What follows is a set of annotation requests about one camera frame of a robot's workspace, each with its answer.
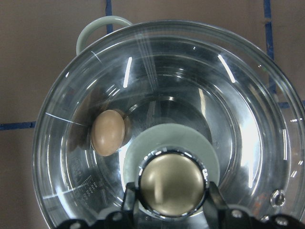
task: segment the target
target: brown egg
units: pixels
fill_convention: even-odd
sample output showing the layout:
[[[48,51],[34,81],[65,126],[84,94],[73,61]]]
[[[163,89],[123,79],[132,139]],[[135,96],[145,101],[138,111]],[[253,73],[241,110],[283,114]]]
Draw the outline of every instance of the brown egg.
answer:
[[[91,145],[102,156],[109,156],[122,145],[125,124],[121,115],[114,110],[102,112],[95,119],[91,130]]]

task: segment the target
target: tile floor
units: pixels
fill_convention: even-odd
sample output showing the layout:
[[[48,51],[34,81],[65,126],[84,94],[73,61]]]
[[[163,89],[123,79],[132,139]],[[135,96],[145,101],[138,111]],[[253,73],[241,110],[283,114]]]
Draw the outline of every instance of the tile floor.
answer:
[[[266,50],[263,0],[113,0],[113,15],[133,23],[201,21]],[[305,1],[271,1],[274,56],[305,99]],[[0,124],[35,121],[48,90],[75,56],[77,36],[105,15],[105,0],[0,1]],[[97,31],[93,41],[105,34]],[[0,228],[48,228],[31,178],[33,129],[0,131]]]

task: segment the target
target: gold knob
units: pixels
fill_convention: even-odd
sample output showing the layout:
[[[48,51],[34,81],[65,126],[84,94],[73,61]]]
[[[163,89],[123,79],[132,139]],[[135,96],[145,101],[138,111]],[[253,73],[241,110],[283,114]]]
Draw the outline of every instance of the gold knob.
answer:
[[[153,159],[144,168],[139,185],[144,202],[166,217],[195,210],[205,189],[201,169],[190,158],[175,153]]]

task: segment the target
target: bowl handle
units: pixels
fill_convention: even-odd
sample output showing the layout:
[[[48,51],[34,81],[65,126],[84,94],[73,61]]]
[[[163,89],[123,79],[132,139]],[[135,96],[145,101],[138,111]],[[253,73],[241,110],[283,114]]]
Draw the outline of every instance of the bowl handle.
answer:
[[[92,21],[81,31],[77,39],[76,55],[79,55],[86,48],[86,41],[94,31],[96,31],[99,27],[108,24],[119,24],[122,26],[132,25],[130,21],[119,16],[105,16]]]

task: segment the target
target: glass lid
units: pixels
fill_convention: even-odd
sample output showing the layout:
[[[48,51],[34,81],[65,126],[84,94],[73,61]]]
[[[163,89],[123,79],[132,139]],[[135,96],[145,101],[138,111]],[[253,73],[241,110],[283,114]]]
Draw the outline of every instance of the glass lid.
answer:
[[[190,21],[120,29],[77,56],[43,103],[33,144],[40,207],[51,227],[92,224],[120,208],[145,156],[170,146],[201,160],[228,204],[301,219],[304,114],[281,70],[232,32]],[[171,225],[140,209],[139,228]],[[184,223],[206,225],[202,209]]]

